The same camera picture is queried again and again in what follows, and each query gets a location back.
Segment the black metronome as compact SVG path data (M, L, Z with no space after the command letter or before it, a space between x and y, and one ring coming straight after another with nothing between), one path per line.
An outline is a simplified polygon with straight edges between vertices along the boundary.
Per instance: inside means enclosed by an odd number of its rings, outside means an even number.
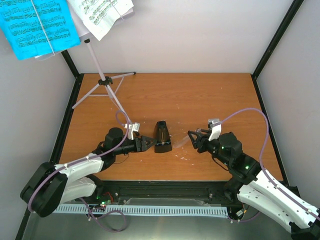
M156 123L153 138L155 139L155 153L162 154L172 151L171 137L165 120Z

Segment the clear plastic metronome cover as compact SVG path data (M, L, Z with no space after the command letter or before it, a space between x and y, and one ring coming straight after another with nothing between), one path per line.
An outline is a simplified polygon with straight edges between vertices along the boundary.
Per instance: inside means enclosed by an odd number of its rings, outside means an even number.
M187 144L190 141L190 137L186 135L181 140L178 140L173 144L174 149L182 148L185 144Z

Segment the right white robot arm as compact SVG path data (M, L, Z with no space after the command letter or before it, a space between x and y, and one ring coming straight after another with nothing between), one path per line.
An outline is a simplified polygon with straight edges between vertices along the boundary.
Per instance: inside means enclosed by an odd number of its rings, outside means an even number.
M211 139L209 130L189 131L188 136L198 153L208 152L220 161L231 179L224 187L231 201L247 204L268 216L293 240L320 238L320 210L277 181L253 157L245 154L242 143L232 132Z

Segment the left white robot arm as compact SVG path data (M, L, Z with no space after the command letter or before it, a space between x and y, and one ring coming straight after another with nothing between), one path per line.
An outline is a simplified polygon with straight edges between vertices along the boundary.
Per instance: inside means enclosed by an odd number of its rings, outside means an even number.
M42 163L20 193L27 209L44 218L71 200L82 197L95 202L101 200L104 188L92 174L113 165L117 155L145 152L156 143L152 137L139 135L129 139L127 135L122 129L113 127L104 141L85 157L64 164Z

